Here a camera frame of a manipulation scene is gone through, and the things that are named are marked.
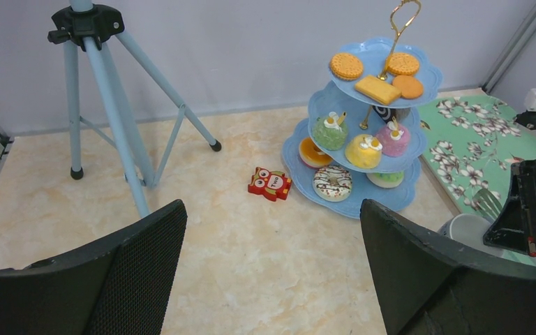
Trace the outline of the chocolate swirl roll cake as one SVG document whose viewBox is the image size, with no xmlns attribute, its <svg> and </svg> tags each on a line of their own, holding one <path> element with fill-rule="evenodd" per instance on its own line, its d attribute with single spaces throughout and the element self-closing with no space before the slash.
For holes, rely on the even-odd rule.
<svg viewBox="0 0 536 335">
<path fill-rule="evenodd" d="M 390 108 L 381 106 L 373 106 L 373 110 L 385 123 L 392 121 L 393 119 L 398 122 L 403 121 L 411 111 L 410 108 Z"/>
</svg>

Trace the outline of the pink dome cake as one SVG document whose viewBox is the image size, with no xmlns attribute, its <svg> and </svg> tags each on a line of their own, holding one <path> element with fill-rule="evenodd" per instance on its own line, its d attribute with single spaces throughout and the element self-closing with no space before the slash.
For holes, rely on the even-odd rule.
<svg viewBox="0 0 536 335">
<path fill-rule="evenodd" d="M 386 156 L 402 156 L 410 143 L 410 131 L 400 124 L 396 117 L 388 121 L 385 126 L 380 128 L 375 137 L 382 145 L 382 153 Z"/>
</svg>

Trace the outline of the red owl toy block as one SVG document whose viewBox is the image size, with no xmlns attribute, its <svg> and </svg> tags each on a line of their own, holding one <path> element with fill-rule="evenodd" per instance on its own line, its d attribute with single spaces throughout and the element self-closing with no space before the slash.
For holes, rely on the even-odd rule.
<svg viewBox="0 0 536 335">
<path fill-rule="evenodd" d="M 292 187 L 292 179 L 282 171 L 270 171 L 263 167 L 256 167 L 254 175 L 247 186 L 247 191 L 255 195 L 262 195 L 272 202 L 286 200 Z"/>
</svg>

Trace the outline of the blue three-tier cake stand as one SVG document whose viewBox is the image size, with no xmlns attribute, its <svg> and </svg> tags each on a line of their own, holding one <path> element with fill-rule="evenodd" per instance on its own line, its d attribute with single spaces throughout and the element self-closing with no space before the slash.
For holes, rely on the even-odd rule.
<svg viewBox="0 0 536 335">
<path fill-rule="evenodd" d="M 284 142 L 281 155 L 283 162 L 290 173 L 292 185 L 311 201 L 320 204 L 338 214 L 349 218 L 358 218 L 361 203 L 365 199 L 373 199 L 394 211 L 400 211 L 407 207 L 415 198 L 415 186 L 421 171 L 419 162 L 420 155 L 424 152 L 427 141 L 421 129 L 419 107 L 431 102 L 437 95 L 442 82 L 442 73 L 432 65 L 425 53 L 418 47 L 402 45 L 399 37 L 405 31 L 404 24 L 392 24 L 393 38 L 371 38 L 363 43 L 344 45 L 337 53 L 347 52 L 358 57 L 363 65 L 364 72 L 360 78 L 345 81 L 337 78 L 329 69 L 331 79 L 326 86 L 315 92 L 308 102 L 308 117 L 301 120 L 295 127 L 292 135 Z M 392 84 L 397 76 L 385 70 L 387 58 L 394 52 L 405 52 L 418 58 L 419 71 L 411 75 L 417 78 L 424 86 L 424 93 L 416 99 L 404 99 L 400 97 L 389 105 L 383 105 L 355 90 L 355 84 L 366 77 L 373 75 L 381 80 Z M 347 144 L 356 136 L 376 133 L 385 126 L 385 123 L 373 110 L 373 106 L 390 108 L 410 108 L 410 114 L 399 123 L 405 126 L 411 134 L 410 143 L 406 152 L 399 157 L 391 157 L 382 154 L 379 165 L 372 169 L 359 168 L 352 165 L 345 157 Z M 329 165 L 338 165 L 348 170 L 352 176 L 352 192 L 350 196 L 341 202 L 329 202 L 317 195 L 313 190 L 313 175 L 319 169 L 314 169 L 299 157 L 299 144 L 305 137 L 310 137 L 315 120 L 318 117 L 328 115 L 329 112 L 346 112 L 345 123 L 348 127 L 348 136 L 345 144 L 339 150 L 327 150 L 319 147 L 323 152 L 333 158 Z M 371 183 L 366 173 L 382 172 L 393 173 L 403 171 L 403 182 L 396 188 L 380 188 Z"/>
</svg>

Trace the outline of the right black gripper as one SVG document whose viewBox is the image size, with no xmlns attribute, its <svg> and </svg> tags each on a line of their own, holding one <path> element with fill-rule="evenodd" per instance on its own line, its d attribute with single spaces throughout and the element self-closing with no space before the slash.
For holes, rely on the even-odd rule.
<svg viewBox="0 0 536 335">
<path fill-rule="evenodd" d="M 511 164 L 484 245 L 536 257 L 536 160 Z M 362 236 L 388 334 L 536 334 L 536 267 L 478 251 L 375 200 Z"/>
</svg>

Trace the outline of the yellow dome cake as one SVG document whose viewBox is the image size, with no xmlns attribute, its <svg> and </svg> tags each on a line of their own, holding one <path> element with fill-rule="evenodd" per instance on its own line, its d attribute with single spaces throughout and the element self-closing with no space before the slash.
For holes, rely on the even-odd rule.
<svg viewBox="0 0 536 335">
<path fill-rule="evenodd" d="M 382 159 L 382 143 L 375 136 L 362 134 L 354 137 L 345 148 L 346 159 L 354 166 L 372 169 Z"/>
</svg>

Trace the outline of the green dome cake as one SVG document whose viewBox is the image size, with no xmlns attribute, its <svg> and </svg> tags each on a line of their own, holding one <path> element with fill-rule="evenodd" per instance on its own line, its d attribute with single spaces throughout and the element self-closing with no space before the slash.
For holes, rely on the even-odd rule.
<svg viewBox="0 0 536 335">
<path fill-rule="evenodd" d="M 314 143 L 327 150 L 341 149 L 348 136 L 346 116 L 346 112 L 339 114 L 331 111 L 328 115 L 318 117 L 311 131 Z"/>
</svg>

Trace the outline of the yellow rectangular biscuit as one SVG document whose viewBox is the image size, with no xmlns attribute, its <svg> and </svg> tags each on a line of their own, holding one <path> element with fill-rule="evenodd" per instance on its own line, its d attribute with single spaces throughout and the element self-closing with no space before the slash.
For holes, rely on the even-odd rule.
<svg viewBox="0 0 536 335">
<path fill-rule="evenodd" d="M 389 105 L 401 97 L 401 90 L 373 75 L 367 75 L 355 86 L 359 93 L 383 105 Z"/>
</svg>

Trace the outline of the green floral serving tray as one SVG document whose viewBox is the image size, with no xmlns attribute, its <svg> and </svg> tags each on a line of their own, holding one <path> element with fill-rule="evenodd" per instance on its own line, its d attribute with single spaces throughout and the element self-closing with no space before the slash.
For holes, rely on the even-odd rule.
<svg viewBox="0 0 536 335">
<path fill-rule="evenodd" d="M 536 160 L 536 131 L 518 125 L 516 112 L 486 95 L 446 97 L 418 109 L 428 140 L 424 160 L 461 214 L 479 214 L 472 198 L 481 188 L 505 203 L 511 164 Z M 508 260 L 536 258 L 504 250 Z"/>
</svg>

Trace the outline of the white chocolate drizzle donut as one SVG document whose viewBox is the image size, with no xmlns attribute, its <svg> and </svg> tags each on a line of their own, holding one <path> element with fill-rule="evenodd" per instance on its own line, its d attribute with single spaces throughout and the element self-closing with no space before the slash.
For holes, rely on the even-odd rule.
<svg viewBox="0 0 536 335">
<path fill-rule="evenodd" d="M 344 201 L 352 192 L 352 176 L 338 165 L 321 167 L 313 175 L 313 190 L 326 201 Z"/>
</svg>

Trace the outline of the green glazed donut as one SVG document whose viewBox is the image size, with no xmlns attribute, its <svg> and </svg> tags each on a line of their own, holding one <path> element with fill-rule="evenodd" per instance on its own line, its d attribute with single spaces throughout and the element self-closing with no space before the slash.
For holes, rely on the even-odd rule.
<svg viewBox="0 0 536 335">
<path fill-rule="evenodd" d="M 403 171 L 393 173 L 370 172 L 366 173 L 367 179 L 380 188 L 396 188 L 404 180 Z"/>
</svg>

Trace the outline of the light blue tripod stand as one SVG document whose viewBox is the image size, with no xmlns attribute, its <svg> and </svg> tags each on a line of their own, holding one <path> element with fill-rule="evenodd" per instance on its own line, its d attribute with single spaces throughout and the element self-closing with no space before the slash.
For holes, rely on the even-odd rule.
<svg viewBox="0 0 536 335">
<path fill-rule="evenodd" d="M 85 125 L 117 150 L 138 214 L 145 217 L 149 215 L 150 210 L 143 189 L 154 188 L 160 181 L 184 119 L 194 125 L 213 151 L 219 152 L 222 144 L 207 130 L 134 38 L 126 32 L 123 16 L 119 10 L 103 4 L 94 4 L 92 1 L 71 1 L 68 7 L 58 10 L 51 19 L 56 28 L 49 31 L 47 39 L 52 44 L 64 47 L 70 176 L 74 180 L 80 180 L 84 176 L 80 127 Z M 153 167 L 149 160 L 117 67 L 107 46 L 112 37 L 124 46 L 178 109 L 177 119 L 158 167 Z M 99 127 L 80 113 L 78 62 L 80 52 L 86 53 L 91 65 L 109 121 L 111 136 L 104 134 Z"/>
</svg>

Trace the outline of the round orange biscuit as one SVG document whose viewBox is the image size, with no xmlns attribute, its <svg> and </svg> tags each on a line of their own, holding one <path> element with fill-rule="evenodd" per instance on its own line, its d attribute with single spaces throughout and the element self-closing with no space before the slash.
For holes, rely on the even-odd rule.
<svg viewBox="0 0 536 335">
<path fill-rule="evenodd" d="M 339 52 L 330 59 L 329 69 L 337 78 L 352 81 L 362 76 L 364 65 L 355 55 Z"/>
<path fill-rule="evenodd" d="M 393 75 L 414 75 L 419 68 L 418 58 L 405 52 L 392 53 L 385 63 L 385 70 Z"/>
</svg>

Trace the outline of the small brown cookie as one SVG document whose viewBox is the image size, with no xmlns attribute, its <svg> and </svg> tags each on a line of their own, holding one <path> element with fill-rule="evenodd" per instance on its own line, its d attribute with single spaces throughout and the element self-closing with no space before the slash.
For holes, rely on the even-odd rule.
<svg viewBox="0 0 536 335">
<path fill-rule="evenodd" d="M 392 80 L 392 85 L 400 90 L 401 97 L 404 99 L 416 99 L 424 93 L 423 84 L 410 75 L 397 75 Z"/>
</svg>

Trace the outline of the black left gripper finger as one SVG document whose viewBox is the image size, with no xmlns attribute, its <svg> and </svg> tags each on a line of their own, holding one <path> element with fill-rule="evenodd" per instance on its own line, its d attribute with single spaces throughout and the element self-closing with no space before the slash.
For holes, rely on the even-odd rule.
<svg viewBox="0 0 536 335">
<path fill-rule="evenodd" d="M 187 212 L 136 223 L 23 269 L 0 269 L 0 334 L 159 334 Z"/>
</svg>

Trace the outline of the orange glazed donut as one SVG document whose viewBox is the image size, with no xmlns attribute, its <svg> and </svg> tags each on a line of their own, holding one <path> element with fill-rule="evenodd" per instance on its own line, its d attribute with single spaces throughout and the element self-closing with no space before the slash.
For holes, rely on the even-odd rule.
<svg viewBox="0 0 536 335">
<path fill-rule="evenodd" d="M 310 137 L 305 137 L 299 144 L 299 157 L 310 168 L 318 169 L 329 165 L 333 158 L 317 147 Z"/>
</svg>

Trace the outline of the white grey teacup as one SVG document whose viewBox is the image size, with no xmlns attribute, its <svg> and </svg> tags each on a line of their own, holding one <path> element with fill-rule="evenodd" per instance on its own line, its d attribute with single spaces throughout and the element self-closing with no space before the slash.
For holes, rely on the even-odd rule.
<svg viewBox="0 0 536 335">
<path fill-rule="evenodd" d="M 503 249 L 487 246 L 483 242 L 483 236 L 490 226 L 491 223 L 481 216 L 459 214 L 442 225 L 437 233 L 478 251 L 502 258 Z"/>
</svg>

